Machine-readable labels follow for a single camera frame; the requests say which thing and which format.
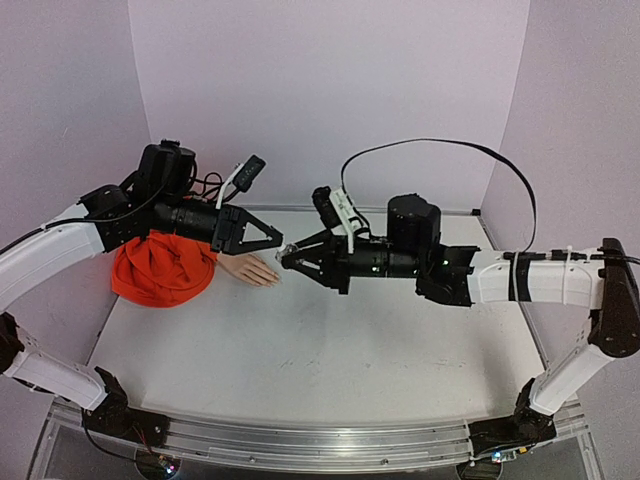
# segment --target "purple wall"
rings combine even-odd
[[[308,205],[344,160],[381,143],[498,148],[529,11],[529,0],[157,4],[130,6],[151,136],[181,138],[203,172],[258,154],[267,168],[238,201],[267,205]],[[362,157],[347,183],[363,206],[418,192],[469,211],[492,168],[477,152],[414,144]]]
[[[149,142],[126,0],[3,2],[0,245],[118,183]],[[54,352],[85,361],[114,301],[111,259],[77,265],[10,308]],[[50,397],[0,377],[0,477],[26,476]]]
[[[536,190],[538,249],[614,236],[640,255],[639,52],[638,3],[531,3],[502,153]],[[505,168],[494,171],[483,216],[499,247],[526,245],[526,192]],[[530,310],[551,357],[587,316]],[[610,364],[579,393],[607,478],[640,478],[640,355]]]

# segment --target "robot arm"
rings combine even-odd
[[[36,285],[82,260],[110,252],[151,230],[175,233],[207,242],[215,252],[230,255],[274,248],[282,234],[246,210],[225,203],[245,192],[264,162],[251,157],[221,186],[216,204],[187,196],[195,174],[195,153],[176,142],[146,147],[140,167],[120,186],[106,185],[80,201],[21,242],[0,252],[0,373],[34,389],[59,395],[93,415],[90,428],[124,434],[131,419],[153,414],[127,406],[127,397],[113,375],[97,368],[55,358],[7,313],[9,306]],[[224,197],[227,185],[236,192]],[[245,242],[248,224],[261,230],[265,240]],[[162,418],[150,419],[158,426]],[[153,444],[162,433],[145,431]]]
[[[562,404],[609,362],[640,350],[638,287],[618,240],[579,252],[446,246],[440,243],[440,210],[417,195],[389,201],[385,237],[361,238],[353,206],[343,203],[339,208],[348,215],[334,215],[336,196],[328,187],[313,198],[326,229],[284,247],[278,259],[340,294],[348,293],[352,277],[415,278],[418,295],[443,305],[520,301],[590,310],[567,352],[525,385],[513,415],[470,425],[478,458],[552,439],[553,415]]]

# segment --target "white table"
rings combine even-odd
[[[313,212],[256,212],[296,241]],[[383,234],[385,216],[370,215]],[[476,217],[445,216],[443,243],[490,248]],[[185,305],[119,299],[91,364],[115,374],[131,404],[240,422],[366,425],[512,413],[542,371],[516,304],[444,307],[414,280],[352,279],[348,296],[263,257],[283,283],[244,285],[218,271]]]

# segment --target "orange cloth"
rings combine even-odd
[[[118,250],[111,272],[113,291],[145,307],[175,307],[202,292],[215,270],[206,243],[152,232]]]

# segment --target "metal base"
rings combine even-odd
[[[81,429],[78,409],[54,402],[50,425]],[[588,435],[582,408],[568,402],[556,415],[562,441]],[[228,467],[299,473],[382,473],[455,466],[473,459],[463,422],[420,425],[328,427],[240,424],[171,416],[157,453]],[[123,443],[138,439],[122,439]],[[44,455],[48,450],[42,449]],[[36,460],[46,464],[48,460]]]

